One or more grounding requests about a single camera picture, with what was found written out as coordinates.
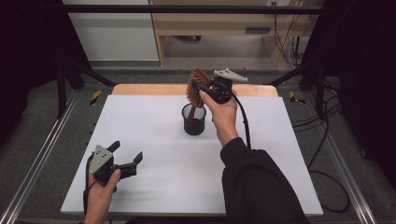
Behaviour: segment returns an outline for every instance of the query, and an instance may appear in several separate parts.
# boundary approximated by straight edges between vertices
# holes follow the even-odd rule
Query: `black jacket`
[[[241,138],[220,152],[229,224],[309,223],[287,178],[264,150],[249,150]]]

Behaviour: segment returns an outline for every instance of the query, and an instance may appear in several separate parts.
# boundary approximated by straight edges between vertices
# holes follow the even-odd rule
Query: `pencil cup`
[[[195,108],[194,119],[188,119],[192,105],[188,104],[181,110],[181,115],[184,119],[184,131],[190,135],[198,135],[205,129],[206,109]]]

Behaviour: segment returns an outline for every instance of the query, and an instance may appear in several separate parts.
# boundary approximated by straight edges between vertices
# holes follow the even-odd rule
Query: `brush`
[[[200,68],[191,71],[189,82],[187,83],[186,94],[187,94],[187,99],[189,99],[191,103],[191,111],[187,119],[190,120],[194,119],[195,109],[202,108],[204,106],[204,102],[202,101],[201,96],[199,95],[197,84],[200,84],[208,88],[211,85],[209,76],[206,74],[206,72],[204,72]]]

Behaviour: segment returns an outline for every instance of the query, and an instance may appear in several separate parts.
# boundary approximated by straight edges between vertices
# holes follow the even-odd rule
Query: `gray floor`
[[[262,84],[282,76],[291,69],[283,64],[273,67],[268,59],[263,43],[259,37],[214,37],[203,36],[197,42],[190,36],[170,38],[166,51],[165,65],[147,65],[134,63],[131,67],[116,68],[108,64],[97,64],[97,72],[120,83],[186,83],[189,71],[196,67],[205,69],[208,73],[213,69],[229,67],[248,76],[252,84]],[[290,91],[294,91],[298,99],[309,100],[313,92],[300,92],[298,77],[277,87],[278,93],[284,98],[285,106],[291,121],[312,117],[313,111],[309,104],[298,104],[290,101]],[[83,91],[68,90],[68,95],[77,96],[76,105],[63,126],[56,143],[42,167],[30,194],[25,199],[19,213],[20,223],[35,218],[36,223],[67,223],[66,220],[81,220],[82,217],[72,217],[62,214],[60,208],[64,201],[64,193],[70,186],[78,168],[86,144],[90,141],[94,123],[100,116],[106,96],[111,88],[106,87],[90,77],[85,77],[86,86]],[[330,80],[338,85],[338,80]],[[93,92],[102,93],[96,105],[89,105]],[[35,162],[46,138],[56,122],[57,95],[56,83],[51,82],[31,91],[29,105],[22,114],[20,123],[12,131],[13,134],[2,146],[0,151],[0,209],[5,211],[18,191],[29,169]],[[331,137],[342,154],[350,172],[361,190],[364,200],[370,207],[377,223],[396,223],[396,193],[388,180],[383,176],[375,161],[361,157],[360,146],[348,123],[342,114],[336,113],[330,118]],[[309,162],[321,140],[319,127],[298,132],[296,137],[303,152],[305,162]],[[334,165],[329,145],[324,145],[313,168],[326,172],[341,180]],[[346,203],[343,191],[329,179],[321,175],[312,175],[320,201],[331,208],[342,208]],[[324,210],[323,217],[311,217],[315,223],[361,223],[357,215],[356,204],[344,213],[334,213]],[[116,217],[116,220],[126,220],[127,217]]]

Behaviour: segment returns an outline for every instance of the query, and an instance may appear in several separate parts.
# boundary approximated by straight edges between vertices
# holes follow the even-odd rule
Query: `white table surface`
[[[307,216],[322,215],[318,197],[280,97],[238,97],[247,113],[252,148],[265,149],[295,190]],[[186,96],[109,95],[61,211],[83,215],[85,165],[96,145],[120,140],[114,162],[143,151],[137,175],[122,179],[109,212],[128,216],[224,216],[224,169],[210,110],[205,130],[183,130]],[[240,110],[237,130],[245,140]]]

